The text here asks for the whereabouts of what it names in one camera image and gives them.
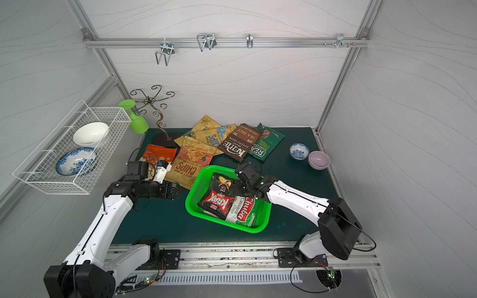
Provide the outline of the green Chuba cassava chips bag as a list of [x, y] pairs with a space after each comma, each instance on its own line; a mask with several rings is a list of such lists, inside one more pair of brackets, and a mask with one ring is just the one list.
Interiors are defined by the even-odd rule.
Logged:
[[236, 196], [227, 214], [226, 222], [244, 227], [252, 227], [262, 210], [264, 201], [250, 197]]

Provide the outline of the black red Krax chips bag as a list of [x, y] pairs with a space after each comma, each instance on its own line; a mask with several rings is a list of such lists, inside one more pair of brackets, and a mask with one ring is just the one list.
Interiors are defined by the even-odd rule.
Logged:
[[214, 173], [205, 195], [197, 203], [202, 210], [221, 220], [225, 220], [239, 193], [241, 181]]

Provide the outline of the green Real chips bag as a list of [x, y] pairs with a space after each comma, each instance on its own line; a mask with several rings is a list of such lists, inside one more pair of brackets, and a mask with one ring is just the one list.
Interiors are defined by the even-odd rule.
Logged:
[[258, 160], [265, 161], [285, 138], [285, 135], [262, 124], [258, 124], [256, 129], [261, 133], [261, 136], [250, 149], [249, 154]]

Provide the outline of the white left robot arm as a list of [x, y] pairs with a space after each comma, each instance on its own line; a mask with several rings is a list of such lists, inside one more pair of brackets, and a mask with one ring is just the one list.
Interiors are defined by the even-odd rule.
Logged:
[[103, 195], [93, 222], [73, 251], [43, 277], [51, 298], [111, 298], [130, 273], [146, 263], [165, 268], [156, 240], [139, 240], [110, 262], [108, 249], [125, 216], [141, 197], [174, 200], [175, 183], [116, 181]]

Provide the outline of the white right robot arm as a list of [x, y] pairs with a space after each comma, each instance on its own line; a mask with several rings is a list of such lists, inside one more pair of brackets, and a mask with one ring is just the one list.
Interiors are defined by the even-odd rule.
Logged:
[[315, 197], [254, 170], [236, 170], [245, 193], [285, 207], [314, 223], [318, 231], [302, 236], [293, 247], [298, 263], [308, 263], [328, 253], [347, 260], [361, 234], [361, 225], [342, 198]]

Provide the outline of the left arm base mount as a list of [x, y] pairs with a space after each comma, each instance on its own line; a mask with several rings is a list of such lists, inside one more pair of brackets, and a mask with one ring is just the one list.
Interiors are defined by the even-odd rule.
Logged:
[[149, 262], [162, 270], [178, 269], [180, 256], [181, 250], [161, 249], [152, 252]]

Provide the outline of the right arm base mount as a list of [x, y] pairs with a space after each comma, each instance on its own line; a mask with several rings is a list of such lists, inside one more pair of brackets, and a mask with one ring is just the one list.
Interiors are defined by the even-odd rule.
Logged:
[[329, 266], [326, 255], [317, 255], [314, 259], [300, 260], [292, 248], [276, 248], [272, 253], [278, 260], [280, 268], [327, 268]]

